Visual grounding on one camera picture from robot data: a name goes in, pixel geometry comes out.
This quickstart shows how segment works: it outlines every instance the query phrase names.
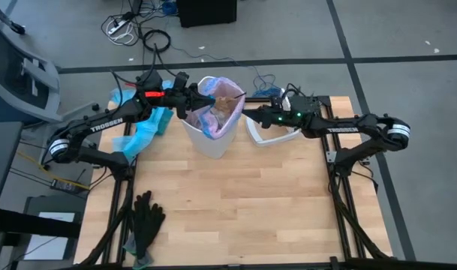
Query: wooden tabletop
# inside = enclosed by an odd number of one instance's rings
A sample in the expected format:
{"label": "wooden tabletop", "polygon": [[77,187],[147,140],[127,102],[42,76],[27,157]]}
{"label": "wooden tabletop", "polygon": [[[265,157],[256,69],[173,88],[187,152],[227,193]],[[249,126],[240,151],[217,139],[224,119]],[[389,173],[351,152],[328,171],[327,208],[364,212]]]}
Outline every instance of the wooden tabletop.
{"label": "wooden tabletop", "polygon": [[[335,116],[353,116],[349,97],[331,101]],[[111,152],[112,139],[123,129],[122,124],[103,131],[99,149]],[[261,135],[270,138],[282,132],[282,127],[271,127]],[[359,134],[343,134],[340,140],[348,148],[361,143]],[[353,171],[369,175],[358,165]],[[96,170],[93,179],[101,173]],[[391,254],[373,184],[358,175],[349,179],[360,225],[383,252]],[[149,248],[155,266],[321,263],[330,256],[343,260],[327,185],[319,139],[300,134],[289,142],[258,148],[242,116],[235,140],[221,159],[213,160],[193,149],[182,123],[173,117],[165,135],[154,138],[139,155],[134,191],[151,190],[152,202],[167,214]],[[113,187],[114,181],[107,179],[90,193],[75,263],[88,256],[107,228]],[[116,258],[118,238],[119,230],[111,261]],[[127,254],[124,264],[132,266],[133,261]]]}

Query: white paper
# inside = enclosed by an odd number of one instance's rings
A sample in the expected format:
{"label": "white paper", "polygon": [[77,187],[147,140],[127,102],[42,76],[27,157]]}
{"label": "white paper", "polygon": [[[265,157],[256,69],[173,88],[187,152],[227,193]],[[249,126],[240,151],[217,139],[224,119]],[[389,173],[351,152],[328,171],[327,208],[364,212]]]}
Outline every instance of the white paper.
{"label": "white paper", "polygon": [[[38,217],[40,218],[51,218],[58,221],[67,221],[73,222],[75,218],[74,213],[63,213],[63,212],[41,212]],[[48,242],[50,239],[53,239],[53,236],[42,236],[42,235],[32,235],[28,248],[26,252],[33,251],[35,248],[40,245]],[[68,238],[58,237],[57,239],[50,241],[47,244],[39,247],[37,250],[26,254],[24,260],[63,260],[63,255],[65,255],[66,245],[68,243]]]}

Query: power strip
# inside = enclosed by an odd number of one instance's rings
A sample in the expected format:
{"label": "power strip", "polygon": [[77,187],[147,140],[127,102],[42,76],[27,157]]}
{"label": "power strip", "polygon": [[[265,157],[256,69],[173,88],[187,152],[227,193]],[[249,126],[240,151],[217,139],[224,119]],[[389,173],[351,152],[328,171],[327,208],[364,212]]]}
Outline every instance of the power strip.
{"label": "power strip", "polygon": [[111,29],[108,31],[108,34],[109,34],[109,35],[115,34],[119,29],[121,29],[121,28],[122,28],[125,24],[127,24],[127,23],[128,23],[127,20],[122,20],[121,22],[118,22],[118,26],[111,28]]}

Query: black floor stripe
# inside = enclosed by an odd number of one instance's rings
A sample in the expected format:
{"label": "black floor stripe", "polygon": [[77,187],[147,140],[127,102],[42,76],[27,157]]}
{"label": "black floor stripe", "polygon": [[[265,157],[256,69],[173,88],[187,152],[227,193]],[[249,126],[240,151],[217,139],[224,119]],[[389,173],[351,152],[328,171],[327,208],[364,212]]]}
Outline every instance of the black floor stripe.
{"label": "black floor stripe", "polygon": [[455,61],[457,55],[420,55],[420,56],[390,56],[390,57],[359,57],[353,58],[355,64],[404,63],[404,62],[437,62]]}
{"label": "black floor stripe", "polygon": [[330,14],[332,15],[336,34],[338,36],[338,40],[340,41],[341,51],[343,52],[343,56],[345,57],[345,59],[347,59],[348,72],[350,73],[353,87],[355,88],[355,94],[358,98],[358,103],[360,105],[360,108],[362,109],[362,113],[370,113],[368,103],[366,102],[365,93],[362,89],[362,83],[360,82],[358,73],[356,72],[355,64],[352,61],[353,59],[351,57],[350,49],[348,49],[347,38],[345,37],[343,29],[341,28],[340,19],[338,18],[338,14],[336,12],[335,5],[333,4],[333,0],[326,0],[326,3],[328,4]]}
{"label": "black floor stripe", "polygon": [[[286,58],[238,61],[242,66],[266,66],[266,65],[332,65],[332,64],[377,64],[377,63],[405,63],[405,62],[438,62],[455,61],[457,55],[420,55],[420,56],[390,56],[390,57],[359,57],[359,58]],[[231,61],[196,62],[165,64],[169,69],[192,69],[192,68],[227,68],[238,67]],[[148,65],[118,65],[105,67],[58,67],[60,74],[88,74],[122,71],[141,71],[149,68]],[[162,69],[159,64],[155,69]]]}
{"label": "black floor stripe", "polygon": [[[368,108],[368,104],[365,98],[365,93],[362,89],[362,84],[359,80],[358,73],[356,72],[354,59],[351,57],[347,39],[344,35],[338,13],[335,9],[335,4],[333,3],[333,0],[326,0],[326,3],[328,4],[330,14],[332,15],[333,24],[335,25],[335,30],[340,41],[341,50],[345,59],[347,59],[348,71],[350,72],[350,77],[353,83],[353,87],[355,88],[356,97],[358,98],[362,113],[370,113],[370,109]],[[383,154],[377,154],[377,161],[380,167],[380,174],[386,190],[390,208],[392,210],[393,219],[395,221],[395,226],[398,231],[398,237],[400,238],[401,248],[403,249],[405,259],[415,260],[415,252],[413,251],[413,246],[408,235],[407,226],[404,222],[403,214],[401,213],[400,204],[396,196],[392,178],[389,174],[388,164],[386,163],[385,156]]]}
{"label": "black floor stripe", "polygon": [[[344,64],[343,58],[291,58],[291,59],[266,59],[266,60],[245,60],[237,61],[235,64],[232,61],[210,61],[210,62],[197,62],[197,63],[178,63],[178,64],[165,64],[168,69],[190,69],[190,68],[227,68],[238,66],[264,66],[264,65],[327,65],[327,64]],[[115,72],[120,71],[141,71],[149,68],[149,65],[125,65],[125,66],[108,66],[108,67],[67,67],[59,70],[60,74],[81,74],[81,73],[96,73],[96,72]],[[163,69],[160,64],[155,66],[155,69]]]}

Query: white tape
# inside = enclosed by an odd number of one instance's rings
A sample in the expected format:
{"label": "white tape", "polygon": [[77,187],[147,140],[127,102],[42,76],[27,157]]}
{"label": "white tape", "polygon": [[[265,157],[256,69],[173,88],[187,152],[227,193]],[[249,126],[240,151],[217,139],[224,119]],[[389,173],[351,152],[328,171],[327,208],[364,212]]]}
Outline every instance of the white tape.
{"label": "white tape", "polygon": [[53,153],[57,152],[59,149],[65,149],[65,148],[68,148],[68,144],[62,143],[60,145],[50,148],[50,154],[53,155]]}
{"label": "white tape", "polygon": [[407,132],[407,131],[405,131],[405,130],[397,129],[397,128],[388,130],[387,133],[388,133],[388,134],[393,134],[393,133],[403,134],[403,135],[405,135],[406,137],[410,138],[410,133],[409,133],[409,132]]}
{"label": "white tape", "polygon": [[58,140],[52,142],[51,145],[56,146],[57,144],[60,144],[60,143],[70,143],[70,141],[67,139],[58,139]]}
{"label": "white tape", "polygon": [[401,129],[410,133],[410,128],[402,124],[394,124],[392,128]]}

